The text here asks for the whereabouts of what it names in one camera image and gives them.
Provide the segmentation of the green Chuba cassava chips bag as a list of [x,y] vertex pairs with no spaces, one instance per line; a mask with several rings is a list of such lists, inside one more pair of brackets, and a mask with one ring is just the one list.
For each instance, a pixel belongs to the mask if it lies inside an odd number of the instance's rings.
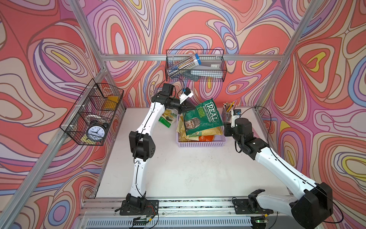
[[159,122],[162,123],[167,128],[170,128],[177,120],[178,110],[167,109],[159,118]]

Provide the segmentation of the purple plastic basket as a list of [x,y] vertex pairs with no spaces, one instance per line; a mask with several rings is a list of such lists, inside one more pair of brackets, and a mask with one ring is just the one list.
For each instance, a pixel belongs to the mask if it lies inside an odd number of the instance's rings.
[[218,127],[214,128],[217,130],[219,135],[206,135],[206,136],[192,136],[188,137],[185,132],[182,132],[183,129],[183,119],[181,115],[177,117],[176,123],[176,143],[178,147],[181,148],[207,148],[207,147],[223,147],[226,143],[226,137],[223,135],[223,128]]

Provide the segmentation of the red yellow chips bag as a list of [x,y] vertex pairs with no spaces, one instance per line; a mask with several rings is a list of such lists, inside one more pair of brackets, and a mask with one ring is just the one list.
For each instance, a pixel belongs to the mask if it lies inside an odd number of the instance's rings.
[[212,142],[215,139],[215,135],[205,135],[205,136],[199,136],[198,141],[199,142]]

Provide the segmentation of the dark green Real chips bag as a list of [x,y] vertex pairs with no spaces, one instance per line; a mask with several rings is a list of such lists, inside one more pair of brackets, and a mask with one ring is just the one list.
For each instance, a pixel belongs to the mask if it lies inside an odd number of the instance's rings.
[[213,99],[196,106],[195,110],[183,115],[183,122],[187,135],[221,127],[224,123]]

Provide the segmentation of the green yellow kettle chips bag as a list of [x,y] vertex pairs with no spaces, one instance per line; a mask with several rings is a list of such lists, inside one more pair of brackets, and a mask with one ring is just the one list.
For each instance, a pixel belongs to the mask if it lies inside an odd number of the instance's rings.
[[205,136],[205,135],[215,135],[214,140],[217,140],[217,139],[221,138],[221,136],[224,135],[222,127],[206,129],[206,130],[198,131],[198,132],[188,135],[186,133],[186,128],[184,127],[182,116],[179,116],[179,118],[178,118],[176,132],[178,134],[179,142],[199,142],[198,141],[199,136]]

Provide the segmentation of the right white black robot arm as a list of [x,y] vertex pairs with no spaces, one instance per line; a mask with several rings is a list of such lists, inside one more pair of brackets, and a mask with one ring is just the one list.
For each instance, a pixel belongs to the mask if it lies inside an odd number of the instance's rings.
[[316,228],[333,214],[332,188],[290,166],[266,141],[254,136],[252,123],[247,118],[225,123],[224,135],[234,139],[237,153],[244,153],[266,167],[291,191],[288,196],[273,195],[264,189],[253,191],[248,196],[248,208],[252,212],[274,210],[292,216],[305,229]]

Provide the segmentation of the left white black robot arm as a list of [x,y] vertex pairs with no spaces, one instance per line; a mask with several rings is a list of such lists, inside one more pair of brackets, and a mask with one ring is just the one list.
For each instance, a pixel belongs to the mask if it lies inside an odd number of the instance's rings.
[[174,86],[171,84],[163,85],[162,90],[152,97],[151,106],[142,124],[136,131],[131,131],[129,134],[134,174],[126,202],[134,208],[141,209],[146,204],[144,174],[149,159],[155,154],[156,145],[152,139],[152,131],[160,117],[167,109],[175,109],[178,114],[195,109],[195,106],[188,101],[193,96],[193,92],[188,87],[183,89],[178,98],[172,96],[173,89]]

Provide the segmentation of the white notebook in basket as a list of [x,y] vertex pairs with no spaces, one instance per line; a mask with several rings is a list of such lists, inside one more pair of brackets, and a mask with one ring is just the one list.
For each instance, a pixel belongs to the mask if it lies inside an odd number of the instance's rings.
[[224,75],[220,65],[199,65],[190,71],[190,74],[200,77],[221,78]]

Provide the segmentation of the pencil cup with pencils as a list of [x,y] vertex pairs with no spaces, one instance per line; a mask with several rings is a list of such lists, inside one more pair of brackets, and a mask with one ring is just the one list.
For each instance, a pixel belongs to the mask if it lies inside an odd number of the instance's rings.
[[224,124],[232,124],[235,119],[235,102],[224,103],[222,110],[222,121]]

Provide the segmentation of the tube of pencils blue cap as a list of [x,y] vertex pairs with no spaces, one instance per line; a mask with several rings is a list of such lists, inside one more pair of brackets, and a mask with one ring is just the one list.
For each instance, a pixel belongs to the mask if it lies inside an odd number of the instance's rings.
[[196,66],[201,65],[201,59],[197,53],[185,58],[173,64],[172,66],[167,68],[167,76],[169,78],[177,77],[182,73],[195,68]]

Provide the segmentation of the black alarm clock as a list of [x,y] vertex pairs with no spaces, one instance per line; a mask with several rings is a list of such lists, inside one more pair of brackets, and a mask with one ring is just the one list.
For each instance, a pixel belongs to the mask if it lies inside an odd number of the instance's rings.
[[97,120],[91,121],[86,131],[86,137],[93,142],[101,142],[107,136],[109,124],[104,122],[100,123]]

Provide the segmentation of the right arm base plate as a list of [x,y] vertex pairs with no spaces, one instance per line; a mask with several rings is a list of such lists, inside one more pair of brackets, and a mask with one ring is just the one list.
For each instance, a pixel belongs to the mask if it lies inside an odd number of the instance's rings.
[[247,198],[236,198],[233,197],[231,202],[234,206],[234,210],[236,215],[244,215],[244,214],[273,214],[273,210],[263,209],[260,207],[256,198],[259,194],[265,192],[264,189],[257,189],[249,194]]

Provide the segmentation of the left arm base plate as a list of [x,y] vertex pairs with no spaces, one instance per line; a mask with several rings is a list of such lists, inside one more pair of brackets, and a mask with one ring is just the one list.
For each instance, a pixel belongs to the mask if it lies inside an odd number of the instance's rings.
[[115,212],[119,212],[121,216],[137,216],[147,215],[155,216],[158,214],[159,200],[145,200],[142,204],[131,204],[124,200],[119,209]]

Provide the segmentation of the aluminium rail front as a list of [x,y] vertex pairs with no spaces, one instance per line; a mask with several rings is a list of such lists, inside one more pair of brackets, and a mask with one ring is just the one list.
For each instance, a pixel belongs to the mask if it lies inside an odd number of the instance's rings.
[[300,229],[290,216],[251,212],[244,197],[157,198],[158,212],[121,215],[122,198],[86,200],[74,229]]

